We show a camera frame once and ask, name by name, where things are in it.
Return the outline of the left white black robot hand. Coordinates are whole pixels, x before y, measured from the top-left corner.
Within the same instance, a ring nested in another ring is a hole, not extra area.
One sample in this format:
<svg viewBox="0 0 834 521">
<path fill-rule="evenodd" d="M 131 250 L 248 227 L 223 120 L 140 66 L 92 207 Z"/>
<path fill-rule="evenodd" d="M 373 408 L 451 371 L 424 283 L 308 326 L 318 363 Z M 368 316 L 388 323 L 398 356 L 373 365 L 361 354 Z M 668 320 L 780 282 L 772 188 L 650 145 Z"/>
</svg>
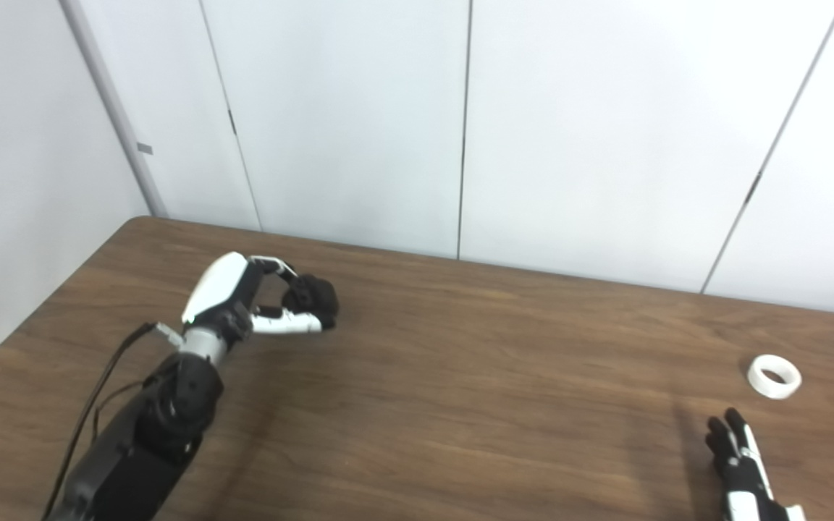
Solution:
<svg viewBox="0 0 834 521">
<path fill-rule="evenodd" d="M 298 294 L 294 306 L 254 311 L 252 304 L 266 276 L 278 276 Z M 249 334 L 309 334 L 337 326 L 331 310 L 319 310 L 312 283 L 303 281 L 281 258 L 228 252 L 204 271 L 182 313 L 183 330 L 204 327 L 228 341 Z"/>
</svg>

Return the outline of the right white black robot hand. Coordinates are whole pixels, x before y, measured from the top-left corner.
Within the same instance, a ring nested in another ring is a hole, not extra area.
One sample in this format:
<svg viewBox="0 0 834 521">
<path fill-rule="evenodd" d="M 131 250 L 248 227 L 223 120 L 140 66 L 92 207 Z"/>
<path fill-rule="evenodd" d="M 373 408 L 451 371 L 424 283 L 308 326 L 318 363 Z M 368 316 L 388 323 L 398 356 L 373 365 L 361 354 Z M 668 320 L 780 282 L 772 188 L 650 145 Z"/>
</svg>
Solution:
<svg viewBox="0 0 834 521">
<path fill-rule="evenodd" d="M 707 421 L 706 446 L 721 479 L 724 520 L 805 520 L 801 505 L 784 507 L 775 500 L 751 426 L 730 407 Z"/>
</svg>

